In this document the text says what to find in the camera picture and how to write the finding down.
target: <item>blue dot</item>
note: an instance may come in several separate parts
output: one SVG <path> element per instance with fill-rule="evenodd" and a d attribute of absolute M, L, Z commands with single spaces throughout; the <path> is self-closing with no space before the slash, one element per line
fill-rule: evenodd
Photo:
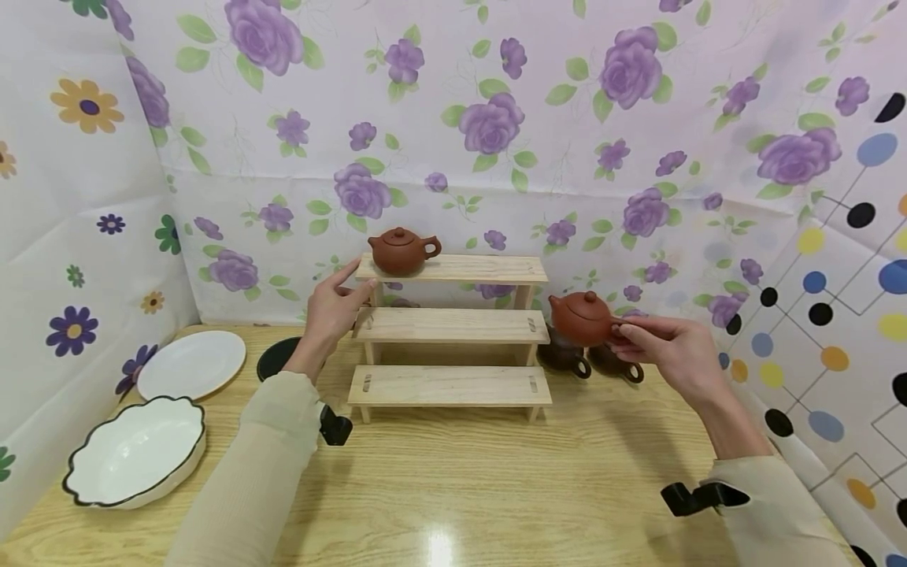
<path fill-rule="evenodd" d="M 803 278 L 803 289 L 806 293 L 819 293 L 825 289 L 825 274 L 821 271 L 811 271 Z"/>
<path fill-rule="evenodd" d="M 856 159 L 866 167 L 875 167 L 888 161 L 898 149 L 898 139 L 894 134 L 885 132 L 875 134 L 860 144 Z"/>
<path fill-rule="evenodd" d="M 844 439 L 844 424 L 837 417 L 826 412 L 811 412 L 809 426 L 813 428 L 816 435 L 825 441 L 837 443 Z"/>
<path fill-rule="evenodd" d="M 879 272 L 879 285 L 888 293 L 907 293 L 907 259 L 897 259 Z"/>
<path fill-rule="evenodd" d="M 772 351 L 775 350 L 775 342 L 768 333 L 756 333 L 753 335 L 752 347 L 757 357 L 771 357 Z"/>

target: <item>teapot lid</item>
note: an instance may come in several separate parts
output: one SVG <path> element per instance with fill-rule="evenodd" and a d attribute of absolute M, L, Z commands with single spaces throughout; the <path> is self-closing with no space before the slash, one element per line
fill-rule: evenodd
<path fill-rule="evenodd" d="M 611 311 L 604 301 L 595 295 L 594 291 L 585 293 L 577 291 L 564 298 L 567 308 L 574 315 L 588 319 L 589 321 L 601 321 L 611 317 Z"/>

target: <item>beige sleeve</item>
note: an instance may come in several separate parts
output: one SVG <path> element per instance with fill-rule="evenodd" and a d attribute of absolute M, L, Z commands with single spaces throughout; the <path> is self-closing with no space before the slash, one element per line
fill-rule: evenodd
<path fill-rule="evenodd" d="M 318 393 L 305 375 L 268 378 L 239 418 L 239 431 L 182 521 L 167 567 L 271 564 L 315 453 Z"/>
<path fill-rule="evenodd" d="M 721 481 L 750 502 L 718 507 L 741 567 L 850 567 L 823 525 L 824 513 L 794 471 L 774 456 L 715 461 L 707 483 Z"/>

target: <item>white plate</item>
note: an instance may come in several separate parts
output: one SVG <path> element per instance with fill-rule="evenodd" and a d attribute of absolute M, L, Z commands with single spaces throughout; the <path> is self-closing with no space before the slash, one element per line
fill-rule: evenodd
<path fill-rule="evenodd" d="M 227 331 L 205 331 L 164 347 L 139 373 L 141 397 L 207 396 L 227 384 L 246 359 L 246 343 Z"/>

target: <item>yellow dot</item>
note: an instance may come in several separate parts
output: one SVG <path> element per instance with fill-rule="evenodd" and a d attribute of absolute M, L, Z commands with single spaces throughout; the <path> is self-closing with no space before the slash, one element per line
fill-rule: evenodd
<path fill-rule="evenodd" d="M 889 313 L 879 319 L 879 332 L 882 336 L 895 342 L 907 342 L 907 315 Z"/>
<path fill-rule="evenodd" d="M 824 243 L 825 233 L 822 232 L 822 229 L 812 227 L 803 231 L 796 247 L 801 254 L 815 254 L 822 249 Z"/>
<path fill-rule="evenodd" d="M 834 372 L 842 372 L 850 366 L 850 358 L 839 347 L 826 347 L 822 350 L 822 364 Z"/>
<path fill-rule="evenodd" d="M 859 502 L 863 508 L 867 510 L 873 510 L 875 508 L 875 494 L 873 494 L 873 489 L 863 481 L 858 481 L 855 478 L 847 479 L 847 490 L 851 491 L 851 496 L 857 502 Z"/>
<path fill-rule="evenodd" d="M 774 362 L 766 362 L 759 367 L 759 377 L 762 383 L 770 388 L 779 388 L 785 383 L 785 373 L 781 367 Z"/>

